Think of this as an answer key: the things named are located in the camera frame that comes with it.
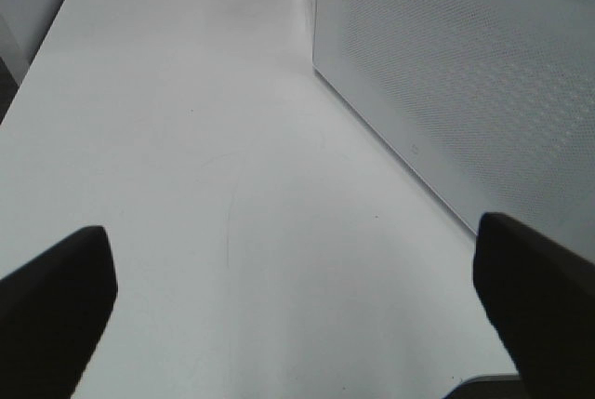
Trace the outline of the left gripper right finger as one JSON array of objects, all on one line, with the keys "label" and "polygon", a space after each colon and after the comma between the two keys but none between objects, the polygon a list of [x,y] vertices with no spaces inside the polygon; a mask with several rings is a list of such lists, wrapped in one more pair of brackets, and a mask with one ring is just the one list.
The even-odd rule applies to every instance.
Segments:
[{"label": "left gripper right finger", "polygon": [[472,282],[531,397],[593,397],[591,262],[510,216],[485,213]]}]

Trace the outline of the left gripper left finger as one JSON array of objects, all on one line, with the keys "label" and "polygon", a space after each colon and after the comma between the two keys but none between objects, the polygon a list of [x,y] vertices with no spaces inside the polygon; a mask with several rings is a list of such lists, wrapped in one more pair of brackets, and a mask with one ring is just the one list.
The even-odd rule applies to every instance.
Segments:
[{"label": "left gripper left finger", "polygon": [[1,395],[69,398],[118,293],[108,235],[87,226],[1,281]]}]

